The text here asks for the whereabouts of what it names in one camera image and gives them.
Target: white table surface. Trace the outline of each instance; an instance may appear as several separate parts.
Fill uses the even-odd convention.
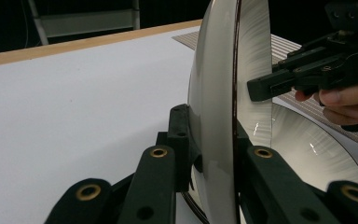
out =
[[[172,36],[198,29],[0,65],[0,223],[43,223],[76,182],[133,173],[186,103],[194,51]],[[176,223],[200,223],[180,195]]]

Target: hand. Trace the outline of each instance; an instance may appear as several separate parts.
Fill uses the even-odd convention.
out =
[[[298,101],[305,101],[310,97],[311,95],[304,95],[302,91],[296,92]],[[313,94],[313,98],[325,105],[324,116],[332,123],[358,124],[358,86],[330,91],[321,90]]]

